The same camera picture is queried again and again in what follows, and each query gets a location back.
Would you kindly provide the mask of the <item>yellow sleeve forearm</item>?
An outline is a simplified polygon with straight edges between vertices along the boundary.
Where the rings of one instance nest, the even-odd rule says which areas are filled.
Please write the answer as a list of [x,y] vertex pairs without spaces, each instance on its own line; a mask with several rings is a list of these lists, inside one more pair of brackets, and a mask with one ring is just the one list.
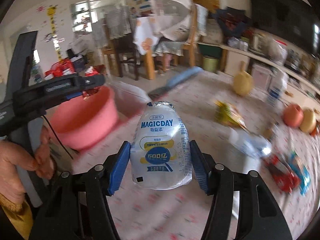
[[24,200],[22,204],[15,204],[1,194],[1,208],[18,235],[29,239],[34,221],[28,202]]

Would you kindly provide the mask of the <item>left hand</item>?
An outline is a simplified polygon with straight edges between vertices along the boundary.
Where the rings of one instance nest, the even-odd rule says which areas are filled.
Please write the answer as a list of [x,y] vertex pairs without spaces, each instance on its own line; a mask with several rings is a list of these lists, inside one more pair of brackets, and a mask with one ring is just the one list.
[[53,177],[55,165],[50,156],[49,139],[49,131],[43,126],[41,144],[34,157],[17,144],[1,141],[1,195],[8,201],[21,205],[25,200],[26,190],[18,176],[17,166],[36,172],[40,178],[50,180]]

